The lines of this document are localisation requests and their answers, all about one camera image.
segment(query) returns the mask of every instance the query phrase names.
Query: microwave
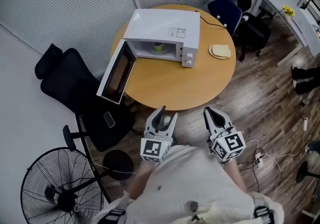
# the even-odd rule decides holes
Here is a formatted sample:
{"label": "microwave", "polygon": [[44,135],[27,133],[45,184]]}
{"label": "microwave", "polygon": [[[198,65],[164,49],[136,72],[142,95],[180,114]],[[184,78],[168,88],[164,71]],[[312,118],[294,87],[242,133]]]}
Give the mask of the microwave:
{"label": "microwave", "polygon": [[136,9],[110,59],[97,95],[119,104],[138,58],[181,62],[192,68],[200,40],[200,13]]}

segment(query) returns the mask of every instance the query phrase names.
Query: bread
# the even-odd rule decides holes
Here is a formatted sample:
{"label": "bread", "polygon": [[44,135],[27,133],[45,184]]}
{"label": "bread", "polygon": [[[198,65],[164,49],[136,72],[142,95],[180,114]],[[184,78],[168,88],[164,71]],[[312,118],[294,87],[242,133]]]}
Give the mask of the bread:
{"label": "bread", "polygon": [[212,53],[219,57],[231,57],[231,51],[228,45],[212,45]]}

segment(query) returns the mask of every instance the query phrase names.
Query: microwave label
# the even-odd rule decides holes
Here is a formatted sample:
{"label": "microwave label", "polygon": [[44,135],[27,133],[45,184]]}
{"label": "microwave label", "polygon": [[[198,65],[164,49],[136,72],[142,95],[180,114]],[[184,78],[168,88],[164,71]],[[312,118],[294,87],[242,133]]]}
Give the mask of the microwave label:
{"label": "microwave label", "polygon": [[169,37],[179,37],[179,38],[184,38],[186,36],[186,29],[181,29],[181,28],[169,28]]}

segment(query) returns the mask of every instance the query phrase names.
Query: microwave door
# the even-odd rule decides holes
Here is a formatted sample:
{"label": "microwave door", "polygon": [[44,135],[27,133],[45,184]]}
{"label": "microwave door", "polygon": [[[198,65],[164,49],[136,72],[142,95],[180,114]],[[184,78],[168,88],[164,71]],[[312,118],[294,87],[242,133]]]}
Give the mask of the microwave door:
{"label": "microwave door", "polygon": [[106,68],[97,96],[120,104],[136,59],[127,41],[120,40]]}

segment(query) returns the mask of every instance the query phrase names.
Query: human arm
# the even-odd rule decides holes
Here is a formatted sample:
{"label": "human arm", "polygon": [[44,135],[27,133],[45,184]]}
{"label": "human arm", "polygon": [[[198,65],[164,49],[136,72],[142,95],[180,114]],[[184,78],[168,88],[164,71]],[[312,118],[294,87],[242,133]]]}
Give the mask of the human arm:
{"label": "human arm", "polygon": [[245,193],[247,193],[247,187],[245,185],[244,180],[240,174],[239,168],[237,166],[237,162],[235,159],[232,159],[226,162],[223,165],[224,171],[230,176],[233,182]]}
{"label": "human arm", "polygon": [[138,171],[126,189],[131,199],[135,200],[143,193],[155,165],[155,163],[148,161],[141,162]]}

